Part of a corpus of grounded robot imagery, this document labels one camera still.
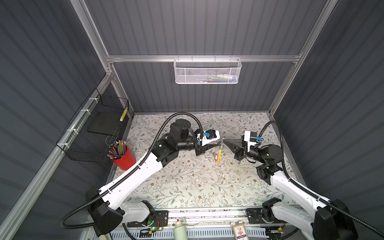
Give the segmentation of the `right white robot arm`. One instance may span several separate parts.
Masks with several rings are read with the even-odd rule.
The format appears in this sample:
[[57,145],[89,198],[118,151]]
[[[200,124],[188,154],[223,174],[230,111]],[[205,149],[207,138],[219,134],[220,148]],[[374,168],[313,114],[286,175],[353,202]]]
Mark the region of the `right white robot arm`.
[[323,198],[286,176],[278,165],[284,161],[280,146],[266,145],[260,148],[257,143],[248,143],[244,139],[225,140],[224,144],[235,154],[236,160],[249,158],[252,163],[259,162],[259,178],[301,206],[298,209],[272,198],[263,203],[262,218],[265,222],[287,222],[298,228],[308,240],[358,239],[356,227],[347,216],[349,210],[343,202]]

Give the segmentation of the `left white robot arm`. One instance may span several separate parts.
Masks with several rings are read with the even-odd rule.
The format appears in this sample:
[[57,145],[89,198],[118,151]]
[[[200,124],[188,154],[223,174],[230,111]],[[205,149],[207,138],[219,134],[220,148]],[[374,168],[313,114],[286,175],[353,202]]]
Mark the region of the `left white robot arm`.
[[125,203],[126,198],[150,176],[176,159],[180,151],[194,150],[196,156],[217,146],[220,139],[218,130],[193,131],[191,123],[185,119],[177,119],[170,125],[170,131],[155,141],[154,148],[148,157],[142,157],[127,169],[120,177],[101,187],[87,192],[87,199],[100,196],[96,203],[88,206],[88,212],[95,222],[97,236],[107,235],[121,224],[140,223],[152,226],[156,221],[156,212],[148,201]]

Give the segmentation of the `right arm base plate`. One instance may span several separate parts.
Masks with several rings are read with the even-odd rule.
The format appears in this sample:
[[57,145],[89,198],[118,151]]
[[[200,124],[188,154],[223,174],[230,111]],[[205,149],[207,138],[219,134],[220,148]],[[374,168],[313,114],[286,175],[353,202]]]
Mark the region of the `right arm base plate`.
[[249,224],[267,224],[264,220],[261,208],[247,208],[245,211]]

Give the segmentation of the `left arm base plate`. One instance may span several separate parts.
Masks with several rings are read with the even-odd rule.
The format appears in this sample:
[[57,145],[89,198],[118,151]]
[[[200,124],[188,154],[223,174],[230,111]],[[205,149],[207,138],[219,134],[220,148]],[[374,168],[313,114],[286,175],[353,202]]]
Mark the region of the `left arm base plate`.
[[151,213],[143,222],[131,222],[126,223],[127,227],[133,228],[133,227],[166,227],[168,225],[169,220],[169,211],[167,210],[155,210],[154,213]]

